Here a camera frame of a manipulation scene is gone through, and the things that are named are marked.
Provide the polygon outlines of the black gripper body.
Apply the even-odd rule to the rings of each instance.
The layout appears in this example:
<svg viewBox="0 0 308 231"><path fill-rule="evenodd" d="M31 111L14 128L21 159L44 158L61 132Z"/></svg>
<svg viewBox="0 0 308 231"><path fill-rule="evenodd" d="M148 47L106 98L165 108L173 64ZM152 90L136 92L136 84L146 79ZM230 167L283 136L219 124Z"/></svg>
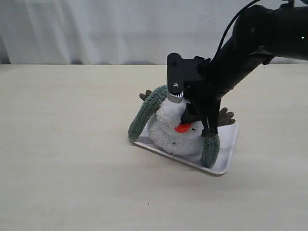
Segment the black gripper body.
<svg viewBox="0 0 308 231"><path fill-rule="evenodd" d="M217 88L210 81L210 58L195 56L184 59L184 95L201 113L218 113L221 100L214 94Z"/></svg>

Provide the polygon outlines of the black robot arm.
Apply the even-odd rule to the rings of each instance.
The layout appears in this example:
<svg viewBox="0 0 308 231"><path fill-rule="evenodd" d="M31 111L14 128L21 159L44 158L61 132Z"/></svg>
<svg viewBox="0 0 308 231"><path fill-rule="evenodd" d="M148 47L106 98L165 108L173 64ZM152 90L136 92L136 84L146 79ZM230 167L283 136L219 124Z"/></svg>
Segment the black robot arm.
<svg viewBox="0 0 308 231"><path fill-rule="evenodd" d="M307 7L248 7L213 59L182 62L184 95L193 104L191 112L203 124L202 136L217 134L222 97L259 65L267 65L276 57L307 59Z"/></svg>

